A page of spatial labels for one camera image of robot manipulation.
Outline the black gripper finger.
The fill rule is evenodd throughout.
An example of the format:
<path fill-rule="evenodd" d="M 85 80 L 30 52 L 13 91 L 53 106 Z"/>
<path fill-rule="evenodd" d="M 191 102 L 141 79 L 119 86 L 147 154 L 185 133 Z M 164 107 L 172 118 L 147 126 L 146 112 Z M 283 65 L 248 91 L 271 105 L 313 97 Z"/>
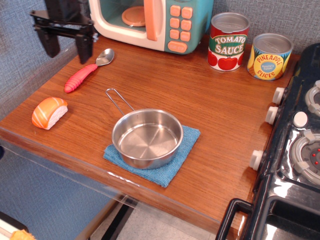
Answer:
<path fill-rule="evenodd" d="M 58 37 L 45 29 L 38 28 L 37 35 L 39 40 L 50 58 L 54 58 L 60 52 Z"/>
<path fill-rule="evenodd" d="M 75 44 L 80 63 L 83 65 L 93 54 L 93 39 L 86 35 L 77 34 L 75 37 Z"/>

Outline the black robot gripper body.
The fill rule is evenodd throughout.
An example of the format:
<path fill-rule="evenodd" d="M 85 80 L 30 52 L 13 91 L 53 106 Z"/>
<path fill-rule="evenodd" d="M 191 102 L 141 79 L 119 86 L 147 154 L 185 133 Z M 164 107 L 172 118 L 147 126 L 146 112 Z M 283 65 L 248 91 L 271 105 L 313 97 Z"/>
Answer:
<path fill-rule="evenodd" d="M 42 43 L 56 42 L 58 36 L 95 41 L 94 22 L 81 13 L 78 0 L 46 0 L 45 10 L 32 10 L 34 29 Z"/>

